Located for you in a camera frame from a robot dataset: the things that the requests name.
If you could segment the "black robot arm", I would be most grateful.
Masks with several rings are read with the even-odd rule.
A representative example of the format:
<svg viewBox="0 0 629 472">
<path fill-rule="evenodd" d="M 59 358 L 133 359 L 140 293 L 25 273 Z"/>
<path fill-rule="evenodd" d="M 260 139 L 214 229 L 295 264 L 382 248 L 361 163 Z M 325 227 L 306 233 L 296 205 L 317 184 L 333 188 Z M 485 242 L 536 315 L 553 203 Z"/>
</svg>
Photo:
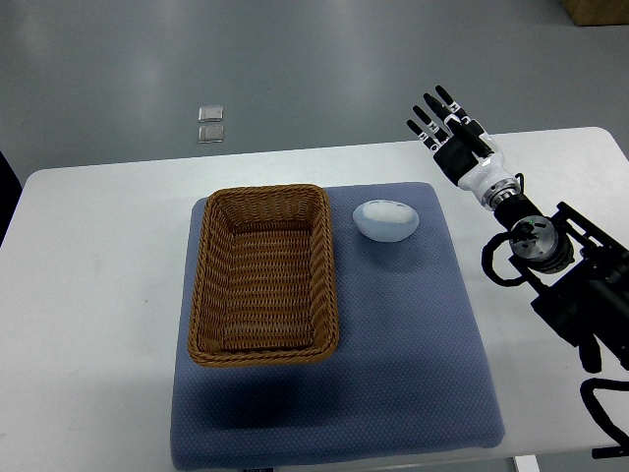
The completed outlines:
<svg viewBox="0 0 629 472">
<path fill-rule="evenodd" d="M 566 203 L 542 214 L 523 192 L 521 174 L 483 196 L 504 232 L 482 251 L 482 269 L 495 284 L 529 284 L 531 306 L 562 339 L 578 348 L 584 369 L 601 369 L 605 346 L 628 365 L 628 251 Z"/>
</svg>

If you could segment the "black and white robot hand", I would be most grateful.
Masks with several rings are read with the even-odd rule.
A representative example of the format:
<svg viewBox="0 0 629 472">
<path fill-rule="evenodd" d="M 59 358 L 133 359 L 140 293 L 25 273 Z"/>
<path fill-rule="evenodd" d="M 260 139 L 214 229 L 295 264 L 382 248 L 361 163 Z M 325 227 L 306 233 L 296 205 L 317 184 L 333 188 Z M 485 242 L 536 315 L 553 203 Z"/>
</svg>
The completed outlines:
<svg viewBox="0 0 629 472">
<path fill-rule="evenodd" d="M 431 113 L 414 105 L 419 120 L 409 119 L 407 126 L 430 150 L 442 173 L 487 208 L 493 208 L 490 200 L 500 192 L 518 192 L 519 184 L 504 169 L 504 155 L 495 140 L 445 88 L 436 86 L 435 92 L 437 96 L 424 95 Z"/>
</svg>

